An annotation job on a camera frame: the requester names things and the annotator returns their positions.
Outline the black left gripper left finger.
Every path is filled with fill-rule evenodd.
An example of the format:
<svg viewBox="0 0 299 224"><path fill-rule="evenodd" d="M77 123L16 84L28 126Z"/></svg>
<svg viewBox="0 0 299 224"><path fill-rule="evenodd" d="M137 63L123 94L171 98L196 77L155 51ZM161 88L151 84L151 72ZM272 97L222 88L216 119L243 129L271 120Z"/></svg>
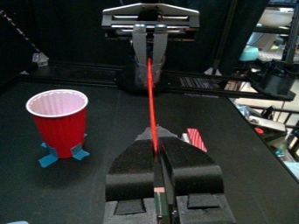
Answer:
<svg viewBox="0 0 299 224"><path fill-rule="evenodd" d="M157 224L151 129L115 158L107 173L103 224Z"/></svg>

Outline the finger of the gray right gripper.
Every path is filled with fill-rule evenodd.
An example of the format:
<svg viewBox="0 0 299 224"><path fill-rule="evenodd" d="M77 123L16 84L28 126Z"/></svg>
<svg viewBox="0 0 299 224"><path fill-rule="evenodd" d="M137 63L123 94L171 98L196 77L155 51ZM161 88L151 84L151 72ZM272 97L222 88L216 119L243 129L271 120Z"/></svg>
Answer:
<svg viewBox="0 0 299 224"><path fill-rule="evenodd" d="M135 24L132 32L132 46L135 50L136 78L143 86L147 85L147 42L145 25Z"/></svg>
<svg viewBox="0 0 299 224"><path fill-rule="evenodd" d="M164 63L164 53L167 47L167 25L157 24L153 28L153 53L152 53L152 71L153 71L153 82L157 83L160 80L161 67Z"/></svg>

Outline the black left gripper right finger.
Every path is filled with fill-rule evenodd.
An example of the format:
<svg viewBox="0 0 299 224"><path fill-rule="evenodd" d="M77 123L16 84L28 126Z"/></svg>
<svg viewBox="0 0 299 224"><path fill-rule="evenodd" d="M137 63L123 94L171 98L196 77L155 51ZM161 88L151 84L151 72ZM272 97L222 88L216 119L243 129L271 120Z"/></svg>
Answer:
<svg viewBox="0 0 299 224"><path fill-rule="evenodd" d="M198 129L177 137L157 127L172 224L236 224L224 195L220 166L208 155Z"/></svg>

